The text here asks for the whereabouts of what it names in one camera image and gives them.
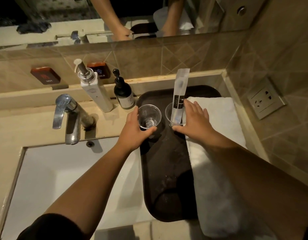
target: faucet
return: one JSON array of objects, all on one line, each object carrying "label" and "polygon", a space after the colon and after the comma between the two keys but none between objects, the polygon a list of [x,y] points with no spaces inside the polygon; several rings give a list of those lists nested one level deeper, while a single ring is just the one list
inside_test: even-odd
[{"label": "faucet", "polygon": [[81,124],[85,129],[90,129],[96,122],[70,95],[62,94],[56,99],[53,129],[60,129],[65,112],[68,113],[65,144],[75,145],[81,138]]}]

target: black bottle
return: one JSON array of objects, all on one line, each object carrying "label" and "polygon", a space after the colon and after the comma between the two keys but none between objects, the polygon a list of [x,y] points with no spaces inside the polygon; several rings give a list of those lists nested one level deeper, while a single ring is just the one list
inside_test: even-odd
[{"label": "black bottle", "polygon": [[114,69],[113,74],[115,78],[114,94],[123,109],[133,108],[135,105],[134,94],[131,87],[124,82],[124,78],[119,76],[119,70]]}]

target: wall socket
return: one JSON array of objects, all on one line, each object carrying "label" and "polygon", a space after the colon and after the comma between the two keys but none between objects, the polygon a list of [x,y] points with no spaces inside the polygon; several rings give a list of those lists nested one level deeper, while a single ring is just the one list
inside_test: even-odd
[{"label": "wall socket", "polygon": [[278,94],[268,77],[256,84],[248,92],[247,98],[259,119],[286,105],[286,101]]}]

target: black tray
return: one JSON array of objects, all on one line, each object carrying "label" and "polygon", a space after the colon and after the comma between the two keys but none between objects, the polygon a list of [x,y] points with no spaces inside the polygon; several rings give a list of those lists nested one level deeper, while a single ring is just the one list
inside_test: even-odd
[{"label": "black tray", "polygon": [[[210,86],[199,85],[186,89],[188,97],[220,97]],[[143,172],[144,200],[148,211],[160,221],[170,222],[197,219],[193,172],[185,136],[174,132],[165,116],[172,103],[173,89],[146,92],[137,105],[153,104],[162,113],[157,131],[140,146]]]}]

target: clear plastic cup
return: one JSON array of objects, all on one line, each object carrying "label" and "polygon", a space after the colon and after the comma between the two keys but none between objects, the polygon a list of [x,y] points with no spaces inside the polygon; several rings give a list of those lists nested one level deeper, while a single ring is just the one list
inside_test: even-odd
[{"label": "clear plastic cup", "polygon": [[162,113],[155,105],[145,104],[138,108],[138,124],[140,128],[149,129],[157,126],[162,119]]},{"label": "clear plastic cup", "polygon": [[174,125],[185,125],[186,124],[186,113],[185,113],[185,107],[183,106],[182,110],[183,110],[183,116],[182,116],[182,120],[181,122],[178,123],[174,123],[171,121],[171,116],[172,116],[172,108],[173,108],[173,103],[170,103],[169,105],[167,105],[166,109],[165,109],[165,116],[167,118],[167,120],[170,122],[170,126],[174,126]]}]

